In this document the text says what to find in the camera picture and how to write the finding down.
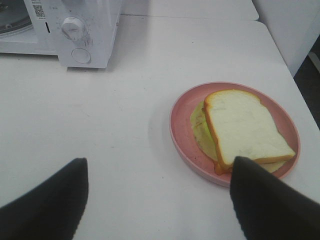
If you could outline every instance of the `microwave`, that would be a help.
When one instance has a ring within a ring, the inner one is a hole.
[[[122,0],[0,0],[0,53],[56,55],[61,65],[106,68]]]

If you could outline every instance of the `pink plate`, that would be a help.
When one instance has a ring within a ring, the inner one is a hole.
[[[224,187],[229,187],[231,173],[217,175],[213,161],[198,147],[191,128],[190,115],[200,101],[213,92],[226,89],[238,89],[257,95],[261,103],[271,113],[278,131],[289,146],[295,151],[293,159],[286,162],[273,173],[278,178],[285,177],[296,165],[300,154],[298,131],[286,111],[270,97],[251,87],[231,82],[210,82],[195,86],[183,93],[172,107],[170,114],[170,133],[173,143],[183,160],[198,174],[207,180]]]

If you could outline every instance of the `white bread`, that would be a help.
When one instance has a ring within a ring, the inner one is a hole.
[[[211,93],[204,100],[204,113],[218,163],[225,170],[232,168],[236,156],[264,164],[295,155],[268,109],[252,93],[236,89]]]

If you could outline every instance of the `table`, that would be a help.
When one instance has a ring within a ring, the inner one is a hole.
[[[253,87],[286,109],[301,153],[283,181],[320,202],[320,132],[260,22],[122,16],[107,69],[13,54],[0,69],[0,206],[87,157],[75,240],[245,239],[229,189],[194,173],[170,137],[173,103],[206,82]]]
[[[122,14],[258,20],[252,0],[123,0]]]

